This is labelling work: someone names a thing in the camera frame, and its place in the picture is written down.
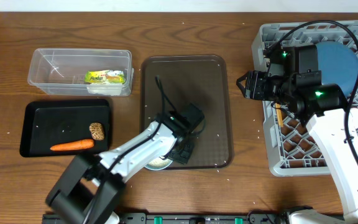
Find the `white tissue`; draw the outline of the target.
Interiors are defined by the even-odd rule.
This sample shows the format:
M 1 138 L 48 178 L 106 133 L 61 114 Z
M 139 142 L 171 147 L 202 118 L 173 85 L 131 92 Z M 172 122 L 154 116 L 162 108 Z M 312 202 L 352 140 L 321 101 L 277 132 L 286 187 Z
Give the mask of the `white tissue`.
M 122 87 L 113 84 L 91 83 L 87 85 L 87 91 L 88 93 L 94 95 L 119 96 L 121 94 Z

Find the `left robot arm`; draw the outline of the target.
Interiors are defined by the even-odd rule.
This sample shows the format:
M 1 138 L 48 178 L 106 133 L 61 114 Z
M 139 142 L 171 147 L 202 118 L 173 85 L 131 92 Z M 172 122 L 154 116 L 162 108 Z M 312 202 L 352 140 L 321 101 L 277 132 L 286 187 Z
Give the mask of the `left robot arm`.
M 76 155 L 53 186 L 46 204 L 65 223 L 119 223 L 114 213 L 126 182 L 159 157 L 186 162 L 203 112 L 190 104 L 163 112 L 138 136 L 99 154 Z

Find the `brown food scrap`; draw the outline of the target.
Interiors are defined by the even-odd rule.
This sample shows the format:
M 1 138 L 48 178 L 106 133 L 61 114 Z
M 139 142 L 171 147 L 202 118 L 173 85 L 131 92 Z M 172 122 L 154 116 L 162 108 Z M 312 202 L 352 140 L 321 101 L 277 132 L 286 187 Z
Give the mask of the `brown food scrap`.
M 95 141 L 102 141 L 105 138 L 104 128 L 101 123 L 91 123 L 89 126 L 89 131 L 91 133 L 92 138 Z

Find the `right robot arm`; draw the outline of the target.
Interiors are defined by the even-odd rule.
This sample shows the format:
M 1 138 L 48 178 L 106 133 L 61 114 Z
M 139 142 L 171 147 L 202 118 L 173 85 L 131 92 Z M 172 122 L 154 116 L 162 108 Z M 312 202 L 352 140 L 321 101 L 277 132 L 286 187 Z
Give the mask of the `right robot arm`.
M 236 84 L 247 99 L 271 101 L 293 115 L 321 151 L 342 203 L 344 221 L 358 223 L 358 56 L 345 45 L 321 42 L 272 52 L 265 72 Z

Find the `light blue rice bowl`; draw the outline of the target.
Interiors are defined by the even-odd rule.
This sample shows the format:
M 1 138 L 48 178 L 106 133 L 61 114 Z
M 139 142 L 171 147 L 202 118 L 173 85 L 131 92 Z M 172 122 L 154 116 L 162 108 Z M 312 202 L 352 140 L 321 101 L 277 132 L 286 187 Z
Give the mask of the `light blue rice bowl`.
M 152 161 L 150 161 L 145 168 L 148 170 L 163 170 L 167 168 L 173 161 L 170 159 L 162 159 L 161 157 L 158 157 Z

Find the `green foil snack wrapper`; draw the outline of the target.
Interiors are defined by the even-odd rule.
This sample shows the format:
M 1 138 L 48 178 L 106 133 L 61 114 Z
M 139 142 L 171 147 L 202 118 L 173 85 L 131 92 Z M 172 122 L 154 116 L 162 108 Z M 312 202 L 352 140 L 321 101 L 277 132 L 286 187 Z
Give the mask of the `green foil snack wrapper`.
M 95 84 L 124 84 L 126 82 L 124 72 L 120 70 L 88 71 L 84 79 L 85 83 Z

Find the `orange carrot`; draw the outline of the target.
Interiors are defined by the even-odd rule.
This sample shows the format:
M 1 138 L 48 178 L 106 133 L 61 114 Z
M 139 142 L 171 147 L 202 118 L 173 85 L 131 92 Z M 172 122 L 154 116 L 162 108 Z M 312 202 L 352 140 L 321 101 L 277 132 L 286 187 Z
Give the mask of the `orange carrot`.
M 63 144 L 57 144 L 50 148 L 51 151 L 79 151 L 89 149 L 94 146 L 93 139 L 82 139 L 74 142 L 67 142 Z

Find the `blue plate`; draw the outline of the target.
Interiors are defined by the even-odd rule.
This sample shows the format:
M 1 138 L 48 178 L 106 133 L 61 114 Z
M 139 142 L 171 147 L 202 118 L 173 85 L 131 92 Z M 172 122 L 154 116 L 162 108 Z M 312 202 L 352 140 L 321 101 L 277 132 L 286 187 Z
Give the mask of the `blue plate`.
M 322 84 L 337 84 L 346 97 L 350 96 L 358 74 L 357 55 L 338 42 L 320 42 L 316 48 Z

